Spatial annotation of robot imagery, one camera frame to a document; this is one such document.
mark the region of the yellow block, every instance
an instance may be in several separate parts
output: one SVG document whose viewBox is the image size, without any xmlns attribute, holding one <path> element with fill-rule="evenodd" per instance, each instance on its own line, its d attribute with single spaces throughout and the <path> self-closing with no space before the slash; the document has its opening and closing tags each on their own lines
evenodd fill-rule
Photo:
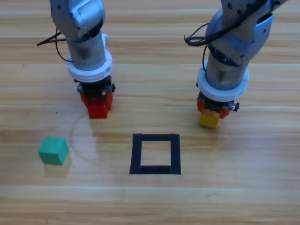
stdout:
<svg viewBox="0 0 300 225">
<path fill-rule="evenodd" d="M 218 126 L 219 117 L 214 113 L 202 112 L 199 119 L 199 125 L 211 129 L 216 129 Z"/>
</svg>

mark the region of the table surface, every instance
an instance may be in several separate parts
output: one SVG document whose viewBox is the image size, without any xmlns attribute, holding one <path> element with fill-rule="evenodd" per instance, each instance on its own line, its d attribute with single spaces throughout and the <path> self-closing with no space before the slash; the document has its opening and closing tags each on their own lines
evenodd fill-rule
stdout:
<svg viewBox="0 0 300 225">
<path fill-rule="evenodd" d="M 275 12 L 217 130 L 197 124 L 203 48 L 183 35 L 220 0 L 104 4 L 117 90 L 108 119 L 89 120 L 54 44 L 36 46 L 55 32 L 49 2 L 0 1 L 0 224 L 299 225 L 300 1 Z M 180 134 L 182 175 L 129 175 L 133 133 Z M 46 136 L 66 138 L 63 166 L 41 162 Z M 143 143 L 142 165 L 169 163 L 169 143 Z"/>
</svg>

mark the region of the black square frame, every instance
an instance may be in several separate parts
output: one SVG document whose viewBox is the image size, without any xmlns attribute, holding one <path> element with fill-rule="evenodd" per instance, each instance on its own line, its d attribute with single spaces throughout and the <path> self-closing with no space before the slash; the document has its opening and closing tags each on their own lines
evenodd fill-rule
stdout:
<svg viewBox="0 0 300 225">
<path fill-rule="evenodd" d="M 171 165 L 141 165 L 142 142 L 171 142 Z M 132 156 L 129 174 L 181 175 L 180 136 L 177 134 L 133 134 Z"/>
</svg>

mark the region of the black cable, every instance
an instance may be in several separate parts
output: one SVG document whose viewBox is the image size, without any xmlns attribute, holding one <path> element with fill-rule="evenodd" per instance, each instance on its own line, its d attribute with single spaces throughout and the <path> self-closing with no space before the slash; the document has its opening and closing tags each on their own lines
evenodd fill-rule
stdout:
<svg viewBox="0 0 300 225">
<path fill-rule="evenodd" d="M 70 60 L 67 60 L 67 59 L 65 59 L 65 58 L 63 58 L 62 56 L 61 56 L 61 54 L 60 54 L 60 52 L 59 52 L 59 50 L 58 50 L 58 46 L 57 46 L 57 34 L 58 34 L 58 29 L 56 28 L 56 32 L 55 32 L 55 47 L 56 47 L 56 51 L 57 51 L 57 54 L 64 60 L 64 61 L 66 61 L 66 62 L 73 62 L 73 61 L 70 61 Z"/>
<path fill-rule="evenodd" d="M 57 39 L 57 41 L 59 42 L 59 41 L 66 41 L 66 39 L 65 38 L 62 38 L 62 39 Z M 48 43 L 54 43 L 55 42 L 55 40 L 51 40 L 51 41 L 48 41 L 48 42 L 46 42 L 46 43 L 42 43 L 42 44 L 40 44 L 40 45 L 44 45 L 44 44 L 48 44 Z"/>
<path fill-rule="evenodd" d="M 46 40 L 44 40 L 44 41 L 42 41 L 40 43 L 37 43 L 37 46 L 47 44 L 47 43 L 49 43 L 49 41 L 51 41 L 53 38 L 55 38 L 55 37 L 57 37 L 59 35 L 61 35 L 61 32 L 54 34 L 53 36 L 47 38 Z"/>
<path fill-rule="evenodd" d="M 207 45 L 204 48 L 203 57 L 202 57 L 202 66 L 203 66 L 203 70 L 205 71 L 205 73 L 206 73 L 206 68 L 205 68 L 205 65 L 204 65 L 204 58 L 205 58 L 206 48 L 207 48 Z"/>
<path fill-rule="evenodd" d="M 210 42 L 215 41 L 220 37 L 224 36 L 234 28 L 239 27 L 249 16 L 251 16 L 257 10 L 259 10 L 266 2 L 267 0 L 257 0 L 244 14 L 240 15 L 239 19 L 237 19 L 231 26 L 227 28 L 217 31 L 216 33 L 213 33 L 207 37 L 193 37 L 193 35 L 191 35 L 186 38 L 184 36 L 184 40 L 189 46 L 207 45 Z"/>
</svg>

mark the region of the green cube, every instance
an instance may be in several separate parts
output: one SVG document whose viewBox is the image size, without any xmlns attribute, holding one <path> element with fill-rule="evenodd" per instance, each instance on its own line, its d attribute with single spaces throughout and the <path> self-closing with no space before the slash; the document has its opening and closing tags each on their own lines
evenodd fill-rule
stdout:
<svg viewBox="0 0 300 225">
<path fill-rule="evenodd" d="M 45 164 L 63 165 L 69 153 L 67 142 L 62 137 L 46 137 L 38 154 Z"/>
</svg>

